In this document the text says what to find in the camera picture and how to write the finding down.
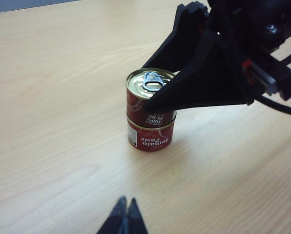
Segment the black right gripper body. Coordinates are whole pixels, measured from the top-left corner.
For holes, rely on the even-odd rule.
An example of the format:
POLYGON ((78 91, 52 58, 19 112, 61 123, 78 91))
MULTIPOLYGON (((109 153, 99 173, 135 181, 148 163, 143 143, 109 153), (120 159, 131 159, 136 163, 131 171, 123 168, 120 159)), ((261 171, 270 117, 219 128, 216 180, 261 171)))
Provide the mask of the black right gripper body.
POLYGON ((265 80, 265 92, 290 99, 291 54, 282 60, 271 54, 291 37, 291 0, 210 0, 208 4, 213 12, 226 11, 240 49, 252 61, 252 70, 265 80))

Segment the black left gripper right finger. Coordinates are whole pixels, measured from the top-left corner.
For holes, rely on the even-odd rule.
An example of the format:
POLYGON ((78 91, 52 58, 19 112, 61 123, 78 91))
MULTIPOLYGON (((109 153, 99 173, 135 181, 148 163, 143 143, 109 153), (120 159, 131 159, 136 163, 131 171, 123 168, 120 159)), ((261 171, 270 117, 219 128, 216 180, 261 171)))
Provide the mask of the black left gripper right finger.
POLYGON ((123 219, 124 234, 148 234, 136 198, 132 198, 123 219))

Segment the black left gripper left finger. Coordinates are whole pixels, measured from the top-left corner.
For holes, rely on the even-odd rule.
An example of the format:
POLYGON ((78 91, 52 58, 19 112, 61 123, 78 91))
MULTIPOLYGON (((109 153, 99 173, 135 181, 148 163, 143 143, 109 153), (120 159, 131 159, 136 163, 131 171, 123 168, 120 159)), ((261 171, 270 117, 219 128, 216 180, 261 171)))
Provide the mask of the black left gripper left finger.
POLYGON ((120 196, 112 208, 109 216, 97 231, 98 234, 126 234, 127 219, 126 219, 127 199, 125 196, 120 196))

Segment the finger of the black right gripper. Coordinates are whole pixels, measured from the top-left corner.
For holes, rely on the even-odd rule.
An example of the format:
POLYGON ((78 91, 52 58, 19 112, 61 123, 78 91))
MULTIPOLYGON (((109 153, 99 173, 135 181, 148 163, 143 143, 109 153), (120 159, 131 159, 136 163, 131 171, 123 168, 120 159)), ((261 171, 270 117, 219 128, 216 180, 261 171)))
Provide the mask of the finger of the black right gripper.
POLYGON ((201 34, 193 58, 176 73, 147 101, 147 111, 250 105, 254 101, 231 44, 211 30, 201 34))
POLYGON ((208 15, 207 7, 198 1, 178 5, 171 33, 142 67, 182 70, 193 58, 208 15))

